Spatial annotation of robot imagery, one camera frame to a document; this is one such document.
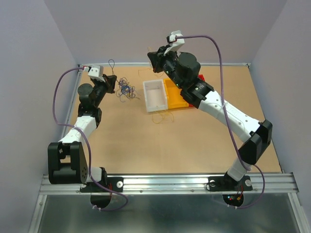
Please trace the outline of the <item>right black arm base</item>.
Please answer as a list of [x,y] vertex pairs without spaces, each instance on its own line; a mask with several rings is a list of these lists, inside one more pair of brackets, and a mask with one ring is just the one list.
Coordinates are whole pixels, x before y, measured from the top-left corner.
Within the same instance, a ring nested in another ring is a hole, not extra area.
[[240,181],[235,181],[225,175],[208,177],[206,190],[211,192],[252,191],[252,183],[249,176],[243,176]]

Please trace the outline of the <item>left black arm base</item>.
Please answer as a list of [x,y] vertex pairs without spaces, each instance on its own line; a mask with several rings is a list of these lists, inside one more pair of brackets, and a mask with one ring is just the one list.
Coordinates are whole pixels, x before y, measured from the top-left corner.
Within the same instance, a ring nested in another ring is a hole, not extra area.
[[[123,192],[123,185],[124,185],[124,178],[121,176],[108,176],[106,178],[106,183],[104,181],[98,182],[101,186],[104,186],[106,189],[110,189],[115,192]],[[102,192],[108,192],[105,189],[102,189],[94,182],[89,182],[86,184],[81,185],[80,187],[81,193],[102,193]]]

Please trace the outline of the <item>aluminium front rail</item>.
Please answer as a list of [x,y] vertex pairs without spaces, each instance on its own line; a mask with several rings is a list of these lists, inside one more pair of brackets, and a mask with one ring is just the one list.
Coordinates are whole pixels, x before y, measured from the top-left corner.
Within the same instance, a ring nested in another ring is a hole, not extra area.
[[[210,192],[206,184],[215,174],[177,174],[177,175],[121,175],[122,193],[131,195],[200,195],[235,194],[237,191]],[[265,194],[298,193],[293,174],[265,173]],[[40,195],[108,195],[107,192],[86,192],[81,184],[50,184],[44,176],[39,190]]]

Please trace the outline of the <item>aluminium left rail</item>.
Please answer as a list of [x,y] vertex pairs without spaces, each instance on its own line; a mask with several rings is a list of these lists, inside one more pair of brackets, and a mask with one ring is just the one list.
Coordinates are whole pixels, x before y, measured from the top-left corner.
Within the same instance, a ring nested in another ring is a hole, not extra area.
[[[60,131],[60,135],[57,137],[56,142],[58,142],[61,138],[64,137],[64,135],[66,134],[66,128],[70,127],[70,118],[71,118],[71,112],[72,112],[72,108],[74,105],[74,101],[75,101],[75,92],[77,91],[78,88],[78,84],[80,82],[81,79],[81,72],[83,68],[82,67],[74,67],[71,68],[67,71],[65,71],[61,77],[58,79],[55,90],[54,90],[54,95],[53,95],[53,99],[52,99],[52,116],[53,119],[56,123],[57,126],[61,127],[61,131]],[[61,112],[56,112],[56,100],[57,100],[57,93],[58,93],[58,89],[59,86],[61,84],[61,81],[63,80],[64,76],[69,74],[70,72],[74,72],[74,74],[72,74],[70,77],[72,78],[72,80],[69,82],[69,84],[72,84],[72,87],[69,88],[69,96],[68,97],[61,97],[59,98],[59,102],[61,102],[64,107],[63,107],[63,111],[62,111],[62,118],[61,121],[59,121],[57,119],[57,115],[59,115]]]

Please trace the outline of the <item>metal front plate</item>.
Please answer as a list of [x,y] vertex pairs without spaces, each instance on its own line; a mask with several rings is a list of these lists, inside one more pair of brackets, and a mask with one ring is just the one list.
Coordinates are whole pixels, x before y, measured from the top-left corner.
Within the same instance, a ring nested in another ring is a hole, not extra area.
[[100,212],[86,195],[49,195],[33,233],[298,233],[287,194],[266,194],[253,207],[225,206],[219,195],[135,195]]

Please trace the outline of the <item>red plastic bin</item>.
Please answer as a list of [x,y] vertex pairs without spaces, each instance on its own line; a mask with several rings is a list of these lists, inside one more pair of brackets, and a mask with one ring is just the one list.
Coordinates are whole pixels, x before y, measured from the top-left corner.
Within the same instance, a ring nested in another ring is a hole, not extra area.
[[203,74],[199,74],[198,77],[200,80],[205,81]]

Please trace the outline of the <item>yellow plastic bin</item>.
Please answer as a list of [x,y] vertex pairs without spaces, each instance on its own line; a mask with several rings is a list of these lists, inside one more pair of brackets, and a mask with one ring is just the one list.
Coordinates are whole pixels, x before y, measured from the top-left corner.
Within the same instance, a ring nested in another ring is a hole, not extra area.
[[180,95],[180,89],[169,78],[163,80],[167,95],[168,109],[188,108],[189,104]]

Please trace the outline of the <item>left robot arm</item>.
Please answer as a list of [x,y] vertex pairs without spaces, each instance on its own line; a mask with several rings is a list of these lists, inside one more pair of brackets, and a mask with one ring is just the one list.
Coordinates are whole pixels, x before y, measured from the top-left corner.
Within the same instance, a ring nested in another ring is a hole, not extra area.
[[[99,105],[104,96],[115,93],[116,75],[103,75],[104,81],[92,79],[94,85],[84,83],[78,87],[78,117],[69,132],[59,142],[48,145],[48,172],[51,184],[87,183],[97,191],[108,187],[108,179],[102,175],[101,168],[87,165],[83,145],[95,131],[102,118]],[[95,172],[92,180],[90,174]]]

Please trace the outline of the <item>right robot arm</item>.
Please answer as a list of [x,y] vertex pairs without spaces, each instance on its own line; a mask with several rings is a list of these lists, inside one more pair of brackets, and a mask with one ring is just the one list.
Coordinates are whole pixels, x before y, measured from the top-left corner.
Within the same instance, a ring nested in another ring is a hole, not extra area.
[[164,72],[180,89],[181,97],[195,108],[210,114],[228,127],[243,145],[238,149],[238,158],[224,176],[224,185],[235,189],[242,177],[255,165],[271,143],[273,125],[249,117],[228,101],[208,83],[199,78],[201,65],[188,52],[165,52],[166,46],[147,54],[155,73]]

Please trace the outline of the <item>white plastic bin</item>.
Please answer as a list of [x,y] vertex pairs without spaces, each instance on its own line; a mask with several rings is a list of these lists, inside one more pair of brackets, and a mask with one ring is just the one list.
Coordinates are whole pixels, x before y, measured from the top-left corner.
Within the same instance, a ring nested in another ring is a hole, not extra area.
[[168,110],[163,79],[144,81],[142,84],[147,113]]

